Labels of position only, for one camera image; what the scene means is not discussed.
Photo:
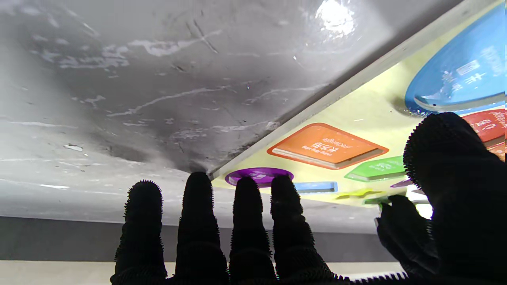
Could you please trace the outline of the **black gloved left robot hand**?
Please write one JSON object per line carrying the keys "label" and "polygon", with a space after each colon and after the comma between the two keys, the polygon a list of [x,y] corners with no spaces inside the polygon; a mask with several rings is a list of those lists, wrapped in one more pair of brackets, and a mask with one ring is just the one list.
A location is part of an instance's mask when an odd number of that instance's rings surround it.
{"label": "black gloved left robot hand", "polygon": [[439,258],[431,234],[432,221],[422,217],[406,196],[393,195],[380,204],[375,226],[381,244],[410,276],[430,276]]}

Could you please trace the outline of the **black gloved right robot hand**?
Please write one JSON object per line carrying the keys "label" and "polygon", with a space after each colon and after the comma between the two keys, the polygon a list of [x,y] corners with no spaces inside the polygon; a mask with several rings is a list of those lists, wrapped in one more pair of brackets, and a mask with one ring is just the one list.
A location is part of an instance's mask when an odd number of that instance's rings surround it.
{"label": "black gloved right robot hand", "polygon": [[314,245],[301,199],[289,176],[271,184],[273,246],[263,203],[251,177],[236,186],[231,251],[221,250],[206,173],[192,173],[183,193],[174,276],[164,265],[162,195],[142,180],[128,192],[115,255],[113,285],[505,285],[506,164],[487,150],[463,118],[429,115],[404,148],[411,182],[433,208],[436,274],[391,274],[351,280],[331,271]]}

